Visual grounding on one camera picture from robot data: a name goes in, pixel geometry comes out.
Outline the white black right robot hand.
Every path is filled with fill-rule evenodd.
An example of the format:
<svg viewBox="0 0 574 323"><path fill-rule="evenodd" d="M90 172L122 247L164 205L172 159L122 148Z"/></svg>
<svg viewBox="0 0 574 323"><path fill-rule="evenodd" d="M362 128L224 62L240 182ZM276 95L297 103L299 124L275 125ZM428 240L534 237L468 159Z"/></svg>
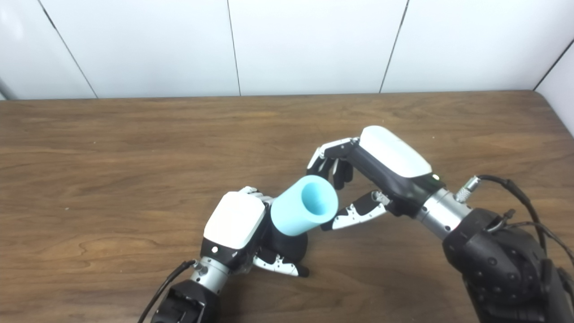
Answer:
<svg viewBox="0 0 574 323"><path fill-rule="evenodd" d="M357 171L376 189L342 207L323 231L364 223L386 213L415 218L424 204L445 184L434 178L430 164L391 131L368 126L359 137L326 143L314 151L307 174L332 179L336 190L353 180Z"/></svg>

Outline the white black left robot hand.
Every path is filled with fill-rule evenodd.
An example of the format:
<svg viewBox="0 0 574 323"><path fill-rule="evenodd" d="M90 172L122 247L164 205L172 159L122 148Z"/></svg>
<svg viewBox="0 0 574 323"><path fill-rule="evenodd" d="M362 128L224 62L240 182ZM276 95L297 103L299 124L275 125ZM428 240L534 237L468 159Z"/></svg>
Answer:
<svg viewBox="0 0 574 323"><path fill-rule="evenodd" d="M224 266L229 275L246 273L252 266L285 275L307 278L301 264L308 235L289 236L271 220L274 198L246 186L225 193L203 233L200 255Z"/></svg>

